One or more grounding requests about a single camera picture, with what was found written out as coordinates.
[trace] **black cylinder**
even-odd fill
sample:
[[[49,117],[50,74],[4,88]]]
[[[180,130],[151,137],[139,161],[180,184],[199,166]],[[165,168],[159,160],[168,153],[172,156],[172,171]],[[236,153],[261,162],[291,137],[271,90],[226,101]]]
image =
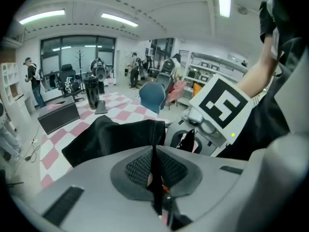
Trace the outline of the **black cylinder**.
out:
[[[99,102],[98,78],[96,76],[86,76],[83,79],[83,83],[85,84],[89,106],[91,109],[96,109]]]

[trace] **table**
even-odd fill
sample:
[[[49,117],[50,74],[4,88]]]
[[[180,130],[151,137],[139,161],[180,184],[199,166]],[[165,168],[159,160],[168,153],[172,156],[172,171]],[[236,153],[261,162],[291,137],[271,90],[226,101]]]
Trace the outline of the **table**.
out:
[[[104,100],[108,116],[119,124],[132,123],[146,119],[163,120],[155,112],[140,105],[140,100],[131,100],[124,95],[116,93],[101,95]],[[91,110],[88,100],[76,103],[80,119],[47,135],[44,133],[40,149],[40,180],[42,188],[47,187],[72,169],[69,162],[63,156],[61,150],[74,138],[87,129],[98,117],[95,110]]]

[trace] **ceiling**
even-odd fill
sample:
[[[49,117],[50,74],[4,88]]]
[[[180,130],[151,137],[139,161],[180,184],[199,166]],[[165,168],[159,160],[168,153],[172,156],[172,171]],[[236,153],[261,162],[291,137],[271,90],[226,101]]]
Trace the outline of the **ceiling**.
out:
[[[214,42],[249,56],[260,47],[259,6],[263,0],[232,0],[231,16],[219,15],[218,0],[28,0],[15,15],[65,9],[66,14],[25,24],[26,38],[51,31],[108,31],[137,40],[179,37]],[[248,10],[237,12],[239,6]],[[134,28],[101,18],[102,13],[138,23]]]

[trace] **blue chair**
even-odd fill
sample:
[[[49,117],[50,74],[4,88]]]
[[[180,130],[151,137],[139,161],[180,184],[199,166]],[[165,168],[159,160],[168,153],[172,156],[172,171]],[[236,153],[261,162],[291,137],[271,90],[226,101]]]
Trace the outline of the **blue chair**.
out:
[[[165,101],[165,90],[163,85],[155,82],[145,83],[140,88],[140,104],[149,110],[160,113],[160,107]]]

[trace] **black glove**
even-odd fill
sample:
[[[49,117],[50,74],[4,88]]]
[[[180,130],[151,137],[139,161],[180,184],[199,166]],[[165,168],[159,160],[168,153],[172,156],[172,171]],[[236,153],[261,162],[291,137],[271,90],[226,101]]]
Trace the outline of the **black glove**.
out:
[[[264,43],[265,35],[271,34],[276,28],[276,24],[267,10],[267,2],[261,2],[260,6],[260,39]]]

